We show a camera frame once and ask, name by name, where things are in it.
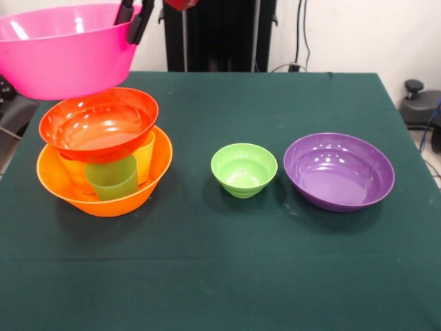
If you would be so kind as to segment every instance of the bowl rim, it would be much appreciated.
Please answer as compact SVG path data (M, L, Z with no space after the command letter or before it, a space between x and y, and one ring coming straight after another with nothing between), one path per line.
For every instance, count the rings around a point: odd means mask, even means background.
M46 139L46 137L42 134L42 128L41 128L41 127L42 127L42 125L43 125L43 120L46 119L46 118L50 115L51 111L52 111L54 108L56 108L56 107L62 105L63 103L66 103L66 102L72 101L71 99L66 99L66 100L62 100L62 101L58 102L57 104L55 104L54 106L52 106L52 107L51 107L51 108L50 108L50 109L49 109L49 110L43 115L43 117L41 117L41 120L40 120L40 123L39 123L39 134L40 134L40 137L44 140L45 143L47 143L48 145L51 145L53 148L55 148L56 150L60 151L61 153L63 153L63 152L67 152L67 153L72 153L72 152L73 152L73 153L84 153L84 152L100 153L100 152L103 152L103 151L108 150L109 148L115 148L115 147L120 146L120 145L122 145L122 144L124 144L124 143L128 143L128 142L130 142L130 141L133 141L133 140L137 139L139 136L142 136L142 135L145 134L146 132L150 131L150 130L156 125L156 121L158 120L158 117L159 117L159 104L158 104L158 102L156 101L156 99L155 99L152 95L150 95L150 94L148 94L148 93L146 93L146 92L144 92L144 91L137 90L136 88L125 88L125 87L114 87L114 88L110 88L110 89L108 89L108 90L106 90L106 91L102 91L102 93L106 93L106 92L108 92L108 91L112 91L112 90L128 90L128 91L140 92L140 93L143 93L143 94L145 94L146 96L148 96L151 100L153 100L154 105L155 105L155 114L154 114L154 118L153 118L151 124L149 124L149 125L148 125L148 126L142 131L142 132L138 133L136 136L133 136L131 139L128 139L127 141L124 141L123 143L120 143L120 144L118 144L118 145L114 145L114 146L110 146L110 147L106 147L106 148L97 148L97 149L95 149L95 150L79 150L79 149L75 149L75 150L73 150L73 149L69 149L69 148L62 148L62 147L56 146L56 145L52 144L51 142L49 142L49 141Z
M31 14L33 12L44 12L44 11L52 11L52 10L58 10L60 8L79 8L79 7L93 7L93 6L109 6L109 5L115 5L115 6L119 6L119 3L112 3L112 2L105 2L105 3L84 3L84 4L79 4L79 5L66 5L66 6L56 6L56 7L50 7L50 8L41 8L41 9L36 9L36 10L28 10L25 12L18 12L16 14L9 14L9 15L5 15L0 17L0 21L3 20L7 20L7 19L11 19L13 17L18 17L21 16L23 14ZM140 8L141 6L138 4L133 4L134 8ZM108 30L116 30L116 29L120 29L122 27L125 27L127 24L131 24L131 22L133 21L133 18L130 19L130 21L122 23L122 24L118 24L116 26L110 26L108 28L100 28L100 29L95 29L95 30L90 30L90 31L85 31L84 33L68 33L68 34L60 34L60 35L56 35L56 36L48 36L48 37L38 37L38 38L32 38L32 39L0 39L0 43L23 43L23 42L31 42L31 41L43 41L43 40L49 40L49 39L58 39L58 38L66 38L66 37L75 37L75 36L83 36L85 34L90 34L90 33L96 33L96 32L102 32L102 31L108 31Z
M78 204L83 204L83 205L105 205L105 204L116 203L116 202L119 202L119 201L123 201L123 200L126 200L126 199L130 199L132 197L135 197L136 195L139 195L140 193L142 193L142 192L144 192L146 190L149 190L152 186L156 185L161 180L161 178L164 176L164 174L168 171L168 168L170 167L170 164L172 163L172 159L173 159L173 145L172 145L172 142L170 141L170 138L159 127L154 126L154 128L155 128L155 130L158 130L161 134L163 134L164 137L166 138L167 145L168 145L168 147L170 149L170 158L167 161L167 165L164 167L162 173L160 173L157 176L157 178L155 178L155 180L153 180L150 184L145 186L143 189L137 190L135 193L133 193L131 195L127 195L127 196L119 198L119 199L107 200L107 201L82 201L82 200L74 200L74 199L69 199L67 197L62 197L60 194L55 193L53 190L49 189L49 187L45 184L44 180L41 178L41 174L40 174L40 171L39 171L40 162L41 162L41 156L43 155L44 150L46 150L47 148L56 149L56 148L52 147L49 144L46 144L46 146L43 147L43 149L40 151L39 158L37 159L37 176L38 176L38 178L40 180L40 183L41 183L41 185L43 185L43 187L49 193L53 194L57 198L60 198L60 199L62 199L64 201L67 201L67 202L78 203Z
M287 155L288 152L297 144L299 144L302 140L307 139L307 138L311 138L314 136L325 136L325 135L333 135L333 136L340 136L340 137L348 137L351 138L353 140L359 141L367 146L369 146L370 148L373 148L388 164L389 169L392 172L392 181L391 181L391 185L387 188L386 192L384 194L382 194L381 196L379 196L377 199L372 200L370 202L366 202L366 203L357 203L357 204L347 204L347 203L335 203L335 202L331 202L328 200L324 200L321 198L318 198L316 195L310 193L308 190L304 189L299 182L297 182L297 180L295 178L293 178L290 173L287 171L288 169L288 160L287 160ZM363 208L363 207L368 207L370 205L374 205L380 201L382 201L384 198L386 198L389 193L393 190L393 187L395 185L395 170L393 169L392 163L390 162L389 158L377 147L375 147L375 145L361 139L355 136L352 136L350 134L345 134L345 133L339 133L339 132L317 132L317 133L312 133L312 134L307 134L306 136L303 136L297 140L295 140L291 145L289 145L289 147L286 149L284 155L283 155L283 167L285 169L285 173L286 175L289 177L289 179L291 180L291 182L300 190L303 192L306 192L309 196L313 197L314 199L316 199L317 201L322 201L323 203L328 203L334 206L340 206L340 207L346 207L346 208L354 208L354 207L359 207L359 208Z
M276 157L275 157L275 156L274 156L269 150L267 150L266 148L264 148L264 147L262 147L262 146L260 146L260 145L256 145L256 144L254 144L254 143L231 143L231 144L226 145L226 146L223 146L222 148L220 148L219 150L217 150L216 153L214 153L214 155L212 156L212 160L211 160L211 162L210 162L211 169L212 169L212 174L213 174L213 175L216 177L216 179L217 179L220 183L222 183L223 185L227 185L227 186L229 186L229 187L231 187L231 188L238 188L237 186L234 186L234 185L230 185L230 184L228 184L228 183L225 183L223 180L221 180L221 179L216 175L216 172L214 171L214 158L216 157L216 155L218 155L222 150L225 150L225 149L231 148L231 147L233 147L233 146L238 146L238 145L240 145L240 146L248 146L248 147L252 147L252 148L258 148L258 149L264 151L265 154L267 154L267 155L270 156L270 159L271 159L271 160L274 162L274 164L276 165L276 169L274 170L274 173L271 174L271 175L269 176L268 180L266 180L264 183L260 184L259 186L253 186L253 187L241 188L241 189L244 189L244 190L251 190L251 189L257 189L257 188L261 188L261 187L263 187L263 186L268 185L268 183L271 182L271 181L274 179L274 177L277 175L277 171L278 171L278 162L277 162Z

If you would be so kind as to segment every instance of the light green bowl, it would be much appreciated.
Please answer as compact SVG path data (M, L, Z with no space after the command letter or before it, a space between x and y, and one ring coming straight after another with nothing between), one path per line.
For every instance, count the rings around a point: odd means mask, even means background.
M263 147L235 143L216 152L212 172L228 193L246 199L258 194L276 176L277 160Z

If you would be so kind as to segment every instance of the stacked bowls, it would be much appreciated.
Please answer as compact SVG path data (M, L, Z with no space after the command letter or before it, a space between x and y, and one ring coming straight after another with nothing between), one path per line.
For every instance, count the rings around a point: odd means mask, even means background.
M62 101L41 119L47 143L37 161L43 186L100 217L147 201L172 160L172 144L155 126L158 104L130 88Z

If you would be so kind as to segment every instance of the plastic cup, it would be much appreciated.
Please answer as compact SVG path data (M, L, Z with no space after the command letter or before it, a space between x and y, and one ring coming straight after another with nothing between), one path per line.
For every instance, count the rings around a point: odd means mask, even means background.
M109 163L88 163L85 177L101 201L120 199L138 190L138 172L133 155Z
M71 160L58 152L61 164L65 168L73 184L85 194L94 194L93 187L85 178L85 162Z
M138 185L144 184L149 179L155 139L154 133L150 132L143 145L133 153L138 165Z

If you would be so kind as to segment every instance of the yellow cup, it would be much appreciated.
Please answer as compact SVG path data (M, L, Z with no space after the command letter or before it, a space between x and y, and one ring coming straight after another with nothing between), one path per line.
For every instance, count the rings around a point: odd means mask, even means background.
M73 184L85 194L94 194L94 189L85 178L85 162L74 161L58 153L61 164L68 173Z
M143 145L133 153L138 166L138 185L144 184L149 179L155 138L154 133L150 132Z

